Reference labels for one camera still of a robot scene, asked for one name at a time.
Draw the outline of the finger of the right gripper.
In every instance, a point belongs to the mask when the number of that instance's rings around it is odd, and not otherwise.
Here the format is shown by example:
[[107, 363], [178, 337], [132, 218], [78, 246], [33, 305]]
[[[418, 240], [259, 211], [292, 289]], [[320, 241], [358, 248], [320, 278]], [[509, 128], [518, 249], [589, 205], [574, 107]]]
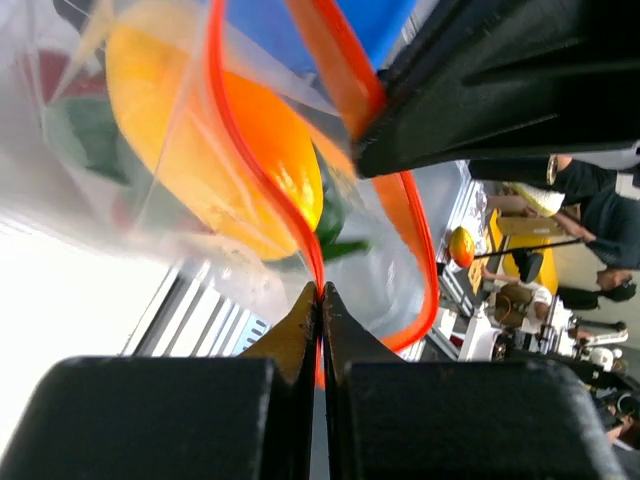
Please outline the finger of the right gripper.
[[441, 1], [352, 147], [372, 178], [449, 160], [639, 160], [635, 1]]

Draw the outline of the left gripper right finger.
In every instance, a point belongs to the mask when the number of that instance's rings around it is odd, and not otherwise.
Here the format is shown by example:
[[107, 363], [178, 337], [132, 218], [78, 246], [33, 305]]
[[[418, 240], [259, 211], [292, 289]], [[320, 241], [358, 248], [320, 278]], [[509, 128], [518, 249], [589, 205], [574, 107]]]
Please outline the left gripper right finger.
[[334, 479], [621, 479], [590, 396], [554, 361], [406, 362], [327, 284]]

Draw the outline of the green chili pepper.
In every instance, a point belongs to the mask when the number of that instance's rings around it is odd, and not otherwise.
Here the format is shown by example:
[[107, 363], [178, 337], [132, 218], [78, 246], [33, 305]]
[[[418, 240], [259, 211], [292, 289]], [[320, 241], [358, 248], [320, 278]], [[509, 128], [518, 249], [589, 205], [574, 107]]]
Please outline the green chili pepper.
[[368, 252], [371, 245], [365, 239], [339, 240], [345, 225], [346, 210], [326, 161], [317, 147], [314, 147], [314, 152], [321, 173], [323, 191], [323, 208], [315, 236], [319, 241], [324, 261], [336, 261]]

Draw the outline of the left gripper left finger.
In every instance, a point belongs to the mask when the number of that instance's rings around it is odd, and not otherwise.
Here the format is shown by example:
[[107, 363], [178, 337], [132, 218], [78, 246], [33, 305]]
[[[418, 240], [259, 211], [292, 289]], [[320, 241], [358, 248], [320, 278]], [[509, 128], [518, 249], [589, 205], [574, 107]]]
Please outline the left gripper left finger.
[[72, 357], [37, 385], [5, 479], [305, 479], [317, 290], [235, 357]]

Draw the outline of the yellow bell pepper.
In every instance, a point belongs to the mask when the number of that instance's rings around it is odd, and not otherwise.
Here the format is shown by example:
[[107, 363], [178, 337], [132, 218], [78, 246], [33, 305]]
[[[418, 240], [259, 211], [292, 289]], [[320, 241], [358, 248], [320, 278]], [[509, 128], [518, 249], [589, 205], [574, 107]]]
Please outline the yellow bell pepper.
[[[238, 168], [203, 75], [186, 76], [196, 22], [192, 2], [138, 1], [122, 11], [106, 44], [106, 81], [120, 132], [147, 169], [215, 233], [264, 261], [298, 245], [262, 191]], [[308, 130], [268, 89], [223, 74], [230, 110], [263, 171], [311, 228], [323, 208], [322, 179]]]

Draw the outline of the clear orange zip top bag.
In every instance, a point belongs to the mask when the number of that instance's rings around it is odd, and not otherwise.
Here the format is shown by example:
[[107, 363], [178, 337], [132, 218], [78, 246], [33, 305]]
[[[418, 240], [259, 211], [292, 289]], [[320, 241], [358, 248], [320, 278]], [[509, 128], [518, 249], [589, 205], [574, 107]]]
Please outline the clear orange zip top bag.
[[307, 284], [400, 350], [432, 327], [414, 177], [353, 142], [387, 97], [349, 1], [5, 1], [1, 215], [181, 263], [278, 322]]

